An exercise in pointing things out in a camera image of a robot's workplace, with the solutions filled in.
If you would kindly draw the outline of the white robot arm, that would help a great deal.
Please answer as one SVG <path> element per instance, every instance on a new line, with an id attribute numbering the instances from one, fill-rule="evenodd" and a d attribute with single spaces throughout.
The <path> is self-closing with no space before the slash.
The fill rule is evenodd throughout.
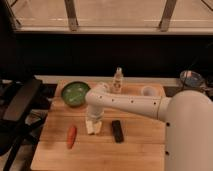
<path id="1" fill-rule="evenodd" d="M 99 121 L 108 107 L 164 122 L 164 171 L 213 171 L 213 102 L 203 93 L 122 95 L 99 83 L 86 94 L 86 102 L 87 118 L 92 121 Z"/>

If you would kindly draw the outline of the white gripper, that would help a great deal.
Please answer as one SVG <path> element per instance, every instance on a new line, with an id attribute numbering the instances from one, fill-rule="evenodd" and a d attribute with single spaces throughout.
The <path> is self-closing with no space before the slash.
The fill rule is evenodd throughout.
<path id="1" fill-rule="evenodd" d="M 99 134 L 102 128 L 102 121 L 100 121 L 103 117 L 104 109 L 102 107 L 91 106 L 89 105 L 86 109 L 86 129 L 89 135 L 93 134 L 93 123 L 95 124 L 95 134 Z"/>

